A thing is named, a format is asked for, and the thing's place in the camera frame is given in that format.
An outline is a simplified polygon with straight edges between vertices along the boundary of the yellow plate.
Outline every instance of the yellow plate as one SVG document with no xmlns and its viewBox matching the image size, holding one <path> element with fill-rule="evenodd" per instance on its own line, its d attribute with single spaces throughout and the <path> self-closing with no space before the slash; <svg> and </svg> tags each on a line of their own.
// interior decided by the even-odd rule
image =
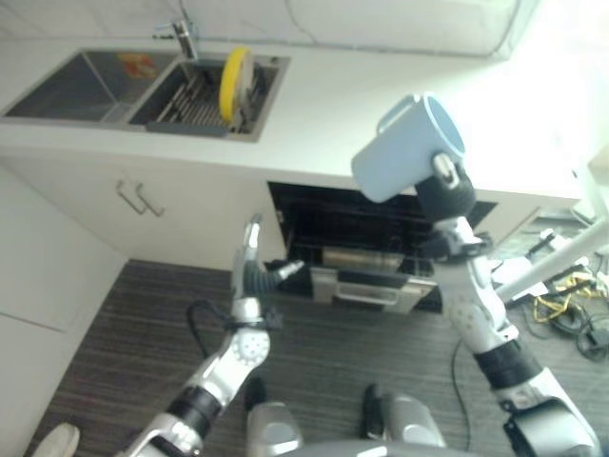
<svg viewBox="0 0 609 457">
<path fill-rule="evenodd" d="M 239 112 L 251 85 L 252 76 L 253 62 L 249 49 L 235 48 L 226 59 L 220 81 L 220 116 L 226 123 L 232 123 Z"/>
</svg>

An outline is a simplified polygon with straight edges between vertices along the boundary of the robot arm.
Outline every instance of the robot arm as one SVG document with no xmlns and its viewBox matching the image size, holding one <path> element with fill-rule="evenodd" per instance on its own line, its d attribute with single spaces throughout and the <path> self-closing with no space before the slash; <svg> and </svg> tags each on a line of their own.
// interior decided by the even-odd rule
<svg viewBox="0 0 609 457">
<path fill-rule="evenodd" d="M 258 266 L 261 216 L 246 227 L 235 257 L 233 304 L 227 334 L 219 350 L 190 377 L 167 410 L 158 414 L 123 453 L 125 457 L 200 455 L 215 420 L 235 397 L 249 373 L 270 350 L 268 330 L 276 315 L 263 309 L 258 295 L 274 289 L 298 271 L 302 262 L 266 272 Z"/>
<path fill-rule="evenodd" d="M 490 242 L 475 236 L 463 217 L 475 203 L 469 179 L 459 166 L 446 166 L 446 156 L 436 157 L 436 175 L 417 185 L 417 193 L 435 222 L 427 250 L 436 260 L 442 312 L 473 353 L 501 408 L 511 414 L 504 429 L 512 447 L 524 456 L 600 456 L 594 430 L 519 339 L 492 288 L 484 255 Z"/>
</svg>

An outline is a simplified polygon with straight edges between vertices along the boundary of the gray carpet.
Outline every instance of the gray carpet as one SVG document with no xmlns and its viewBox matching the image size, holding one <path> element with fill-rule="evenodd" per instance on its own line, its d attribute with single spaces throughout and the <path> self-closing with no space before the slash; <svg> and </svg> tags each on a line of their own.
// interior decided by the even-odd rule
<svg viewBox="0 0 609 457">
<path fill-rule="evenodd" d="M 222 271 L 129 263 L 69 366 L 29 454 L 63 421 L 82 431 L 76 455 L 109 456 L 124 448 L 167 406 L 200 361 L 187 331 L 187 305 L 208 298 L 227 307 L 228 284 L 228 273 Z M 258 374 L 272 399 L 289 404 L 307 441 L 356 436 L 363 389 L 377 381 L 427 403 L 447 443 L 464 446 L 464 421 L 449 371 L 457 335 L 440 315 L 330 308 L 284 296 L 271 300 L 285 315 L 285 328 L 271 335 L 271 355 Z M 222 332 L 201 317 L 206 342 L 214 348 Z M 524 329 L 519 310 L 511 317 L 606 442 L 609 362 L 582 358 L 569 339 L 535 339 Z M 512 455 L 501 430 L 504 415 L 464 350 L 457 366 L 473 450 Z M 240 395 L 209 436 L 206 456 L 244 455 L 244 440 Z"/>
</svg>

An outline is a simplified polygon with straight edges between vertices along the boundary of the shoe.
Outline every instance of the shoe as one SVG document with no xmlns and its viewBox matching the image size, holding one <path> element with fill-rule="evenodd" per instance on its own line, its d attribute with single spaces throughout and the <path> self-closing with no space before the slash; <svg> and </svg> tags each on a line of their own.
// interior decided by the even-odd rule
<svg viewBox="0 0 609 457">
<path fill-rule="evenodd" d="M 80 430 L 77 427 L 60 424 L 40 442 L 31 457 L 72 457 L 79 440 Z"/>
<path fill-rule="evenodd" d="M 383 407 L 381 390 L 377 384 L 369 385 L 363 393 L 362 427 L 360 438 L 380 440 L 383 438 Z"/>
<path fill-rule="evenodd" d="M 246 414 L 256 405 L 266 401 L 266 387 L 262 378 L 252 378 L 246 386 L 245 404 Z"/>
</svg>

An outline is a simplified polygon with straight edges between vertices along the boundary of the kitchen sink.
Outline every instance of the kitchen sink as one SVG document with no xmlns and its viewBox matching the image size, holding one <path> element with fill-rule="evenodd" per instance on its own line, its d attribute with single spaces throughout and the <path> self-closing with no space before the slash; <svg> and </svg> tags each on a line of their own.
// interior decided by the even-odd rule
<svg viewBox="0 0 609 457">
<path fill-rule="evenodd" d="M 226 54 L 80 50 L 4 110 L 0 122 L 96 127 L 256 141 L 289 59 L 256 56 L 247 115 L 220 117 Z"/>
<path fill-rule="evenodd" d="M 118 122 L 177 52 L 84 50 L 28 93 L 5 116 Z"/>
</svg>

